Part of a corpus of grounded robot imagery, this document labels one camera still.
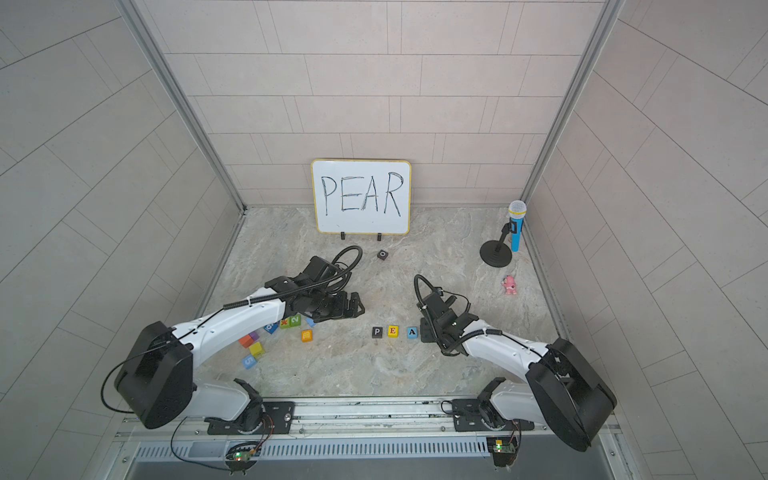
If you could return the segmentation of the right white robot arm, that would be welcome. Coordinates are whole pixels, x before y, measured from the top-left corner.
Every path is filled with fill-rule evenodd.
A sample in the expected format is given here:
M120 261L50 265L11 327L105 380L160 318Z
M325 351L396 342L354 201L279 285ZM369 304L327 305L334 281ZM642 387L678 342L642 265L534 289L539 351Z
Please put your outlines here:
M529 393L498 377L478 395L478 415L489 427L518 419L543 423L576 451L591 446L617 399L574 344L563 338L552 343L522 339L469 311L456 314L455 298L443 300L439 290L416 297L422 337L443 355L488 361L527 384Z

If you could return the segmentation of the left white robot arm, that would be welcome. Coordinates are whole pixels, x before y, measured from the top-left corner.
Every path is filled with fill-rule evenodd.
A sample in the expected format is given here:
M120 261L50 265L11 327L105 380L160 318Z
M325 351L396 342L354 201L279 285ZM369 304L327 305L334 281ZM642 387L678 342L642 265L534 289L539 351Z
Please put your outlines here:
M266 414L258 391L242 379L203 382L198 368L251 332L296 314L315 323L362 315L359 294L344 290L352 270L338 258L314 256L298 275L269 280L208 316L172 327L154 322L107 377L126 402L127 413L147 429L179 417L201 417L212 433L252 433L263 426Z

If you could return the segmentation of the white PEAR whiteboard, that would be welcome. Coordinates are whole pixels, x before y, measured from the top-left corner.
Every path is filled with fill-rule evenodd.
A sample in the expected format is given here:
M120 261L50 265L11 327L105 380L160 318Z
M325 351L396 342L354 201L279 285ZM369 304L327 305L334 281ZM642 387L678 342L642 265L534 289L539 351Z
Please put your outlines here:
M405 235L412 166L405 160L316 159L311 163L316 225L324 234Z

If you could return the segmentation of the green 2 block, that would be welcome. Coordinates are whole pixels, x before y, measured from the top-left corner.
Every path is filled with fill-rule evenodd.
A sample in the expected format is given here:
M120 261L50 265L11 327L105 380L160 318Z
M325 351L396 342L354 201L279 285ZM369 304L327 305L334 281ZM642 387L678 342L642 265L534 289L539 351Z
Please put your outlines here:
M300 327L302 323L302 316L300 314L290 316L280 321L280 329L296 328Z

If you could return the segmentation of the pink toy figure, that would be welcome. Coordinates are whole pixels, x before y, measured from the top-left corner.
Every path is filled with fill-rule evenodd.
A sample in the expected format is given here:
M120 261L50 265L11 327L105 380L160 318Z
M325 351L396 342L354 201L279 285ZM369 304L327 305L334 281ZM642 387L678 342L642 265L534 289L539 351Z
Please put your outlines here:
M516 281L515 278L512 275L507 275L502 279L501 282L505 294L506 295L516 295L517 294L517 287L516 287Z

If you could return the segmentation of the black microphone stand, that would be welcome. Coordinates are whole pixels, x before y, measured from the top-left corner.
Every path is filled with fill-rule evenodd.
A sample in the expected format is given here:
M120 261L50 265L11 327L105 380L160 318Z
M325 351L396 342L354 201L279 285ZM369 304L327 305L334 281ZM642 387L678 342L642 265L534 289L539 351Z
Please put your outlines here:
M511 224L507 222L501 229L498 240L489 240L482 244L479 253L481 260L493 268L504 268L511 263L513 253L506 244L506 238L511 233Z

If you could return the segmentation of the light blue bottom block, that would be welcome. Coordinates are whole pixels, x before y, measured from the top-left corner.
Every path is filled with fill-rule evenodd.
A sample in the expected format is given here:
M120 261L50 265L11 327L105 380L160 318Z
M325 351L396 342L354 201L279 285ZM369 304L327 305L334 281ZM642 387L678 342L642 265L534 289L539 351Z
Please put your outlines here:
M245 369L250 369L257 364L257 359L252 355L247 355L242 359L242 365Z

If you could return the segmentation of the blue toy microphone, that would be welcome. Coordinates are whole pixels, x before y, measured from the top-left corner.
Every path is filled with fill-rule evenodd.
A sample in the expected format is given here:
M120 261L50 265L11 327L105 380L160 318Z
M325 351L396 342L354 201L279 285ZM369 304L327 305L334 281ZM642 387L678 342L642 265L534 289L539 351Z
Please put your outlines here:
M524 217L527 213L527 205L522 200L514 200L509 204L508 217L510 224L510 248L512 252L518 252L522 236Z

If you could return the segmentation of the right green circuit board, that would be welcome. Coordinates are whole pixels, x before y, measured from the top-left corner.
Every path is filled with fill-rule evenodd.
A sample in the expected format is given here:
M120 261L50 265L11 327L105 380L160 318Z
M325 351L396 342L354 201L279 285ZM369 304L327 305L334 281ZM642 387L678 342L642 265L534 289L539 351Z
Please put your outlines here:
M487 437L487 448L491 454L493 464L497 468L511 467L519 453L519 441L516 438Z

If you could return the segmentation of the green circuit board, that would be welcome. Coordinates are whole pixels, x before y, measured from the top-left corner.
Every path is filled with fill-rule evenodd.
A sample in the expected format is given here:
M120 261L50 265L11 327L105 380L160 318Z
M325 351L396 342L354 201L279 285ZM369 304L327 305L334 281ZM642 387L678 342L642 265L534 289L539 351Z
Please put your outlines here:
M254 466L260 455L260 444L258 442L244 442L236 444L229 448L225 454L225 464L231 474L241 472L245 474Z
M491 454L493 464L497 468L511 467L519 453L519 441L516 438L487 437L487 448Z

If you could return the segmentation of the left green circuit board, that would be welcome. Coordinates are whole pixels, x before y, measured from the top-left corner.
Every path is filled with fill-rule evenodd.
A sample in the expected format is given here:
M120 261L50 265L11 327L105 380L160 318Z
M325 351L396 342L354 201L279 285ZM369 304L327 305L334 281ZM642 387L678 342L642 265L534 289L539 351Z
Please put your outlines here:
M244 442L236 444L229 448L225 454L225 464L231 474L241 472L245 474L254 466L260 455L260 444L258 442Z

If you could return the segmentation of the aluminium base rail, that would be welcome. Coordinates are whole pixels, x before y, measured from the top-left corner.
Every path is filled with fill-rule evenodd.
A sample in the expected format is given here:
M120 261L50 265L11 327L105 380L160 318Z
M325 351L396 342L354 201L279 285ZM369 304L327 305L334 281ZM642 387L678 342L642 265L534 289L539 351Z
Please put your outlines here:
M506 431L459 430L450 414L452 400L470 397L349 397L268 399L295 408L285 433L212 435L205 420L189 417L157 430L124 420L115 435L126 462L182 461L226 467L230 447L258 442L259 462L277 460L372 460L412 458L491 458L487 437L513 437L519 453L537 446L556 456L597 451L613 455L615 430L606 420L591 446L579 452L563 443L545 424Z

